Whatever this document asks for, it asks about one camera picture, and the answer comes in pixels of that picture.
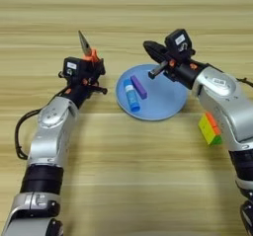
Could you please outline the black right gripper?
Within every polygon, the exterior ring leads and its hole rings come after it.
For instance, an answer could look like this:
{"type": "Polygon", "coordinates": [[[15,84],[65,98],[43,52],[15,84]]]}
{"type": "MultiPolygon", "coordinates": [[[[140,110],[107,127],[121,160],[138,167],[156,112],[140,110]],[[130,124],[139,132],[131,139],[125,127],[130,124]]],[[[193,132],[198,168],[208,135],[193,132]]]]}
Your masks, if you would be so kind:
{"type": "Polygon", "coordinates": [[[148,72],[148,77],[151,79],[162,73],[172,82],[179,82],[191,90],[197,77],[208,67],[206,64],[195,60],[187,60],[182,63],[175,59],[169,60],[168,48],[153,40],[146,40],[143,47],[155,62],[160,63],[148,72]]]}

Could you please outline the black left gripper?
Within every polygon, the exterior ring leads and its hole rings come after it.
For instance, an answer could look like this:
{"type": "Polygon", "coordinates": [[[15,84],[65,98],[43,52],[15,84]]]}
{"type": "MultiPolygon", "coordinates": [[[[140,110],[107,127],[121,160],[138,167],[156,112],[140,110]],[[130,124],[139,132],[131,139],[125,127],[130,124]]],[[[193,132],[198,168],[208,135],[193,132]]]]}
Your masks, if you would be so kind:
{"type": "Polygon", "coordinates": [[[77,108],[80,108],[93,93],[102,93],[104,95],[108,93],[107,88],[99,86],[99,77],[105,74],[104,59],[100,59],[94,64],[91,61],[86,61],[83,74],[69,76],[60,71],[58,77],[64,78],[67,85],[57,93],[57,96],[70,100],[77,108]]]}

